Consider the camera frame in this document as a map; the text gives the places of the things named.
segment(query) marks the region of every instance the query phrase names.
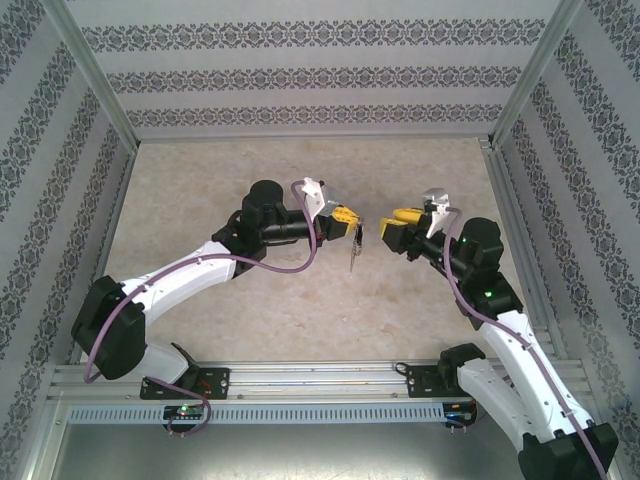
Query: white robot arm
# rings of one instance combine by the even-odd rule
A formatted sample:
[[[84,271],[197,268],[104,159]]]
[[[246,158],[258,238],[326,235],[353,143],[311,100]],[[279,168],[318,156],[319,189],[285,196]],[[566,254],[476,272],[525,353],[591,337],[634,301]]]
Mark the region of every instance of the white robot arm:
[[[449,215],[449,198],[442,189],[432,189],[425,192],[423,202],[422,209],[398,209],[393,219],[382,219],[381,236],[392,251],[406,253],[410,261],[425,257],[446,277],[446,236],[438,228]],[[445,388],[462,389],[482,404],[513,443],[527,480],[601,478],[593,457],[597,455],[606,471],[618,438],[609,424],[596,425],[542,351],[522,303],[499,271],[503,250],[497,224],[472,218],[465,223],[459,240],[452,241],[448,260],[456,289],[475,310],[472,313],[457,302],[461,312],[493,348],[514,388],[498,376],[473,344],[442,352],[438,364],[441,382]],[[491,323],[481,321],[481,316]],[[459,417],[452,424],[463,426],[465,420]],[[585,438],[593,454],[588,452]]]
[[[359,221],[357,215],[340,205],[322,182],[306,178],[302,191],[312,231],[302,210],[284,207],[280,185],[269,180],[257,182],[227,225],[196,251],[121,283],[108,276],[96,280],[73,326],[73,338],[86,353],[97,349],[95,365],[108,380],[129,374],[190,390],[198,379],[192,372],[197,370],[193,359],[176,344],[163,346],[149,341],[147,328],[192,295],[250,269],[251,264],[237,261],[241,257],[259,262],[266,256],[267,247],[309,240],[310,235],[320,246],[325,240],[354,230]],[[215,258],[216,254],[233,258]],[[114,316],[104,338],[97,341],[108,317],[130,295],[135,295],[133,301]]]

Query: black mounting bracket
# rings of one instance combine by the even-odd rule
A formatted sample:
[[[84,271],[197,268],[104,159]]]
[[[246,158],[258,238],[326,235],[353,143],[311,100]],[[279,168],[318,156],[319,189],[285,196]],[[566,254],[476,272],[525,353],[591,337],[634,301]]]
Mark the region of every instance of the black mounting bracket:
[[[230,374],[231,370],[228,368],[201,367],[194,385],[189,390],[207,400],[226,400],[229,393]],[[140,398],[142,400],[193,400],[189,395],[164,388],[148,378],[142,380]]]
[[[409,398],[453,398],[469,397],[458,386],[447,387],[438,372],[437,365],[407,365],[404,372],[398,372],[407,378]]]

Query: small metal object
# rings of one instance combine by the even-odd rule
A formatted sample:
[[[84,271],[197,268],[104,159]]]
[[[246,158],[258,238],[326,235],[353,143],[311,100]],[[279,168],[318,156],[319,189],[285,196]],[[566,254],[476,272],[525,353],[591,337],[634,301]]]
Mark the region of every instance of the small metal object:
[[[318,212],[318,215],[322,215],[323,217],[328,217],[331,213],[340,205],[340,201],[338,200],[338,192],[335,188],[330,187],[329,185],[322,185],[322,196],[324,197],[324,207],[322,210]]]
[[[430,188],[422,194],[422,202],[425,206],[425,211],[427,211],[427,208],[430,208],[434,203],[436,205],[449,203],[449,195],[444,188]]]
[[[355,233],[353,235],[353,247],[351,247],[351,269],[349,272],[353,272],[353,264],[356,261],[356,257],[362,254],[362,238],[364,237],[364,220],[358,219]]]

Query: patterned wallpaper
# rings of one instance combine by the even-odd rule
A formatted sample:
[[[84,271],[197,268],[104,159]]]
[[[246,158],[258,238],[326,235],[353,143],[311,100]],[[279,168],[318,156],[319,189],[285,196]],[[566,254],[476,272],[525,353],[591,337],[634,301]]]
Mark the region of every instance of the patterned wallpaper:
[[[68,5],[137,134],[153,139],[488,134],[557,3]]]
[[[565,345],[640,478],[640,1],[585,2],[502,146]]]
[[[0,2],[0,479],[98,269],[129,152],[40,3]]]

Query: purple cable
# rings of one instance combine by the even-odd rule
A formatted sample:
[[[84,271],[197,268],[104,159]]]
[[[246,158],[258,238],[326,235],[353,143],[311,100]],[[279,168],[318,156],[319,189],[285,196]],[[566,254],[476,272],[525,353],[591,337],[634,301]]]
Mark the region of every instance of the purple cable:
[[[98,350],[100,349],[100,345],[102,344],[104,337],[107,335],[109,328],[111,328],[111,324],[113,324],[113,322],[115,321],[118,314],[122,311],[122,309],[127,304],[129,304],[137,295],[144,292],[145,289],[154,285],[156,282],[166,277],[167,275],[175,272],[176,270],[180,270],[181,268],[186,267],[187,265],[191,265],[192,263],[198,263],[203,260],[218,260],[218,259],[228,259],[228,260],[235,260],[236,262],[244,262],[244,263],[248,263],[249,265],[253,265],[254,267],[264,268],[266,270],[276,272],[276,273],[299,273],[299,272],[302,272],[303,270],[306,270],[311,265],[311,263],[313,263],[313,260],[316,256],[316,252],[318,251],[318,242],[316,239],[315,228],[313,227],[313,220],[311,220],[311,215],[309,213],[309,210],[307,209],[307,206],[305,205],[304,200],[302,199],[302,196],[298,193],[298,190],[296,189],[301,185],[304,185],[303,180],[298,180],[297,182],[293,182],[291,184],[291,191],[293,192],[293,196],[295,197],[296,201],[300,205],[302,213],[304,214],[304,219],[307,221],[307,226],[309,227],[309,239],[311,241],[310,242],[311,251],[309,252],[309,258],[307,258],[306,262],[304,262],[302,265],[296,268],[282,268],[282,267],[275,267],[273,265],[267,265],[266,263],[253,260],[252,258],[241,257],[239,255],[233,255],[229,253],[210,253],[207,255],[202,255],[200,257],[189,258],[182,262],[176,263],[175,265],[172,265],[171,267],[167,268],[166,270],[163,270],[162,272],[158,273],[156,276],[147,280],[146,283],[138,286],[129,295],[123,298],[120,301],[120,303],[118,303],[116,308],[113,309],[111,314],[107,317],[107,320],[104,322],[104,325],[100,329],[100,332],[98,333],[98,336],[96,337],[96,340],[93,343],[93,347],[91,347],[91,352],[89,353],[89,359],[87,360],[87,364],[84,369],[84,376],[83,376],[84,382],[93,383],[96,381],[97,378],[100,377],[101,375],[100,372],[96,372],[92,376],[91,369],[96,360],[96,355],[98,354]],[[207,411],[208,411],[207,420],[201,423],[200,425],[198,425],[197,427],[194,427],[189,432],[185,432],[184,434],[181,434],[182,437],[191,435],[192,433],[195,433],[198,430],[201,430],[202,428],[204,428],[204,425],[206,425],[209,419],[211,418],[211,405],[209,404],[209,401],[207,399],[205,399],[204,397],[201,397],[200,395],[194,392],[190,392],[180,387],[176,387],[175,385],[171,385],[169,383],[163,382],[162,380],[155,379],[155,378],[149,378],[149,379],[153,382],[156,382],[162,385],[165,388],[169,388],[171,390],[175,390],[176,392],[180,392],[185,395],[189,395],[199,400],[202,400],[205,406],[207,407]],[[174,432],[171,430],[171,421],[169,422],[168,429],[169,429],[169,433],[173,435]]]
[[[492,325],[502,330],[503,332],[508,333],[513,338],[515,338],[518,341],[518,343],[520,343],[531,354],[531,357],[533,358],[534,362],[540,369],[540,373],[542,373],[542,376],[544,377],[547,384],[549,385],[549,388],[551,388],[551,391],[553,392],[556,399],[558,400],[558,403],[562,407],[562,410],[564,411],[565,415],[571,422],[571,425],[573,426],[573,428],[575,428],[576,432],[578,433],[578,436],[580,437],[580,440],[582,441],[585,448],[587,449],[587,452],[589,452],[589,456],[591,457],[591,460],[595,464],[601,480],[608,480],[609,477],[607,476],[607,472],[605,471],[604,466],[602,465],[602,462],[598,458],[598,454],[594,450],[593,445],[591,445],[591,442],[587,438],[587,435],[584,433],[584,431],[580,427],[578,420],[575,418],[573,412],[571,411],[571,408],[569,407],[569,404],[567,403],[564,396],[562,395],[562,393],[556,386],[555,382],[553,381],[553,377],[551,376],[546,366],[542,362],[542,359],[533,348],[529,348],[531,344],[525,338],[518,335],[517,332],[514,332],[511,328],[476,311],[465,300],[465,298],[460,293],[460,290],[458,290],[458,286],[456,285],[456,279],[453,276],[453,272],[451,271],[451,240],[453,239],[453,229],[455,228],[457,223],[460,221],[460,218],[462,217],[462,211],[460,211],[460,209],[458,208],[451,208],[451,207],[447,208],[447,210],[451,213],[456,214],[456,217],[453,219],[453,222],[451,222],[451,225],[449,225],[449,228],[447,228],[446,239],[444,242],[444,269],[447,274],[447,280],[449,281],[449,285],[451,285],[451,290],[453,290],[453,295],[456,297],[456,300],[458,300],[458,303],[460,303],[460,305],[462,305],[462,307],[471,316],[473,316],[477,320],[480,320],[481,322],[488,323],[489,325]]]

